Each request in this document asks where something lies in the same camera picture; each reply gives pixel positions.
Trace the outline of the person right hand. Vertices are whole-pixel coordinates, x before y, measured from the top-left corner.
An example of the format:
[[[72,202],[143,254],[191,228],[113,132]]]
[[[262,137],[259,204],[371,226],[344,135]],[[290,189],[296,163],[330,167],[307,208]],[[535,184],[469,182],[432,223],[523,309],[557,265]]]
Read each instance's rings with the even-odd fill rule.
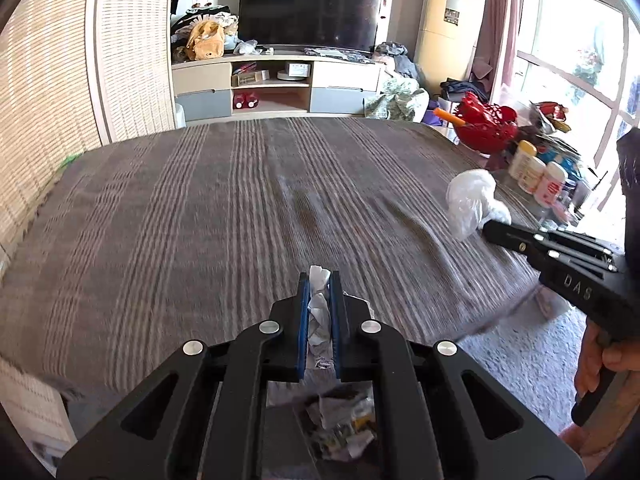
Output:
[[[578,396],[597,389],[604,368],[613,372],[639,370],[639,341],[623,341],[603,348],[598,343],[602,334],[601,327],[588,318],[574,379]]]

